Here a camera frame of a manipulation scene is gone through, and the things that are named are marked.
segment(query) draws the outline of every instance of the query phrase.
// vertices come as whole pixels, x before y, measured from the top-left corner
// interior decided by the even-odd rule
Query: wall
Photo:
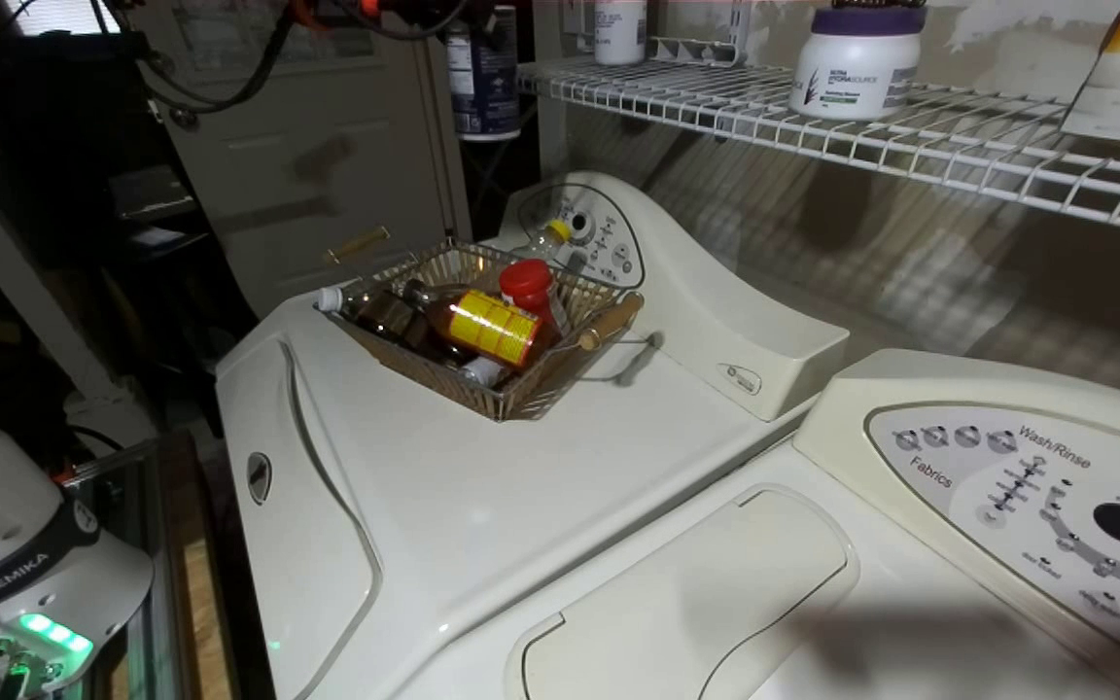
[[[1016,15],[975,15],[975,27],[1013,24],[1001,36],[964,15],[1005,7]],[[1065,24],[1040,7],[934,14],[926,77],[1074,97],[1106,36],[1092,15],[1110,24],[1118,7],[1069,3],[1088,20]],[[798,7],[769,14],[777,36],[798,36],[787,24]],[[926,345],[1120,386],[1120,231],[579,109],[551,124],[564,150],[545,150],[550,172],[593,168],[645,186],[745,282],[855,327],[864,352]]]

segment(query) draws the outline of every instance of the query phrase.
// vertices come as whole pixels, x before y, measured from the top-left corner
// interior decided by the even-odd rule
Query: shelf
[[[596,68],[588,58],[538,64],[527,69],[527,89],[601,113],[1120,226],[1120,156],[1069,154],[1074,135],[1062,132],[1062,102],[918,85],[891,121],[812,121],[791,113],[791,74],[783,69]]]

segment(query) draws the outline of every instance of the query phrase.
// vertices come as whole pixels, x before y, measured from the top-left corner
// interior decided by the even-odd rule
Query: white washing machine
[[[607,176],[516,194],[503,247],[550,220],[645,310],[540,419],[313,299],[218,365],[275,698],[1120,698],[1118,392],[877,354],[794,441],[839,327]]]

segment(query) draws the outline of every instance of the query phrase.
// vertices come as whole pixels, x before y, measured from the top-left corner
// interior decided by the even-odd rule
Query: white bottle
[[[596,0],[596,64],[629,68],[645,58],[645,0]]]
[[[923,7],[825,7],[798,58],[791,104],[828,121],[891,117],[913,82]]]

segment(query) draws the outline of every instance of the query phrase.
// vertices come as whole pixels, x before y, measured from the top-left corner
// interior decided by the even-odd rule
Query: metal basket
[[[431,257],[382,270],[371,282],[400,290],[404,282],[424,282],[431,290],[470,283],[500,292],[500,273],[514,257],[485,247],[441,251]],[[636,325],[642,297],[629,290],[611,290],[588,278],[558,273],[551,321],[561,342],[538,360],[527,373],[509,378],[503,391],[483,391],[461,373],[461,365],[441,365],[408,345],[382,340],[344,314],[326,314],[348,336],[356,336],[382,365],[428,386],[491,419],[538,419],[545,418],[564,391]]]

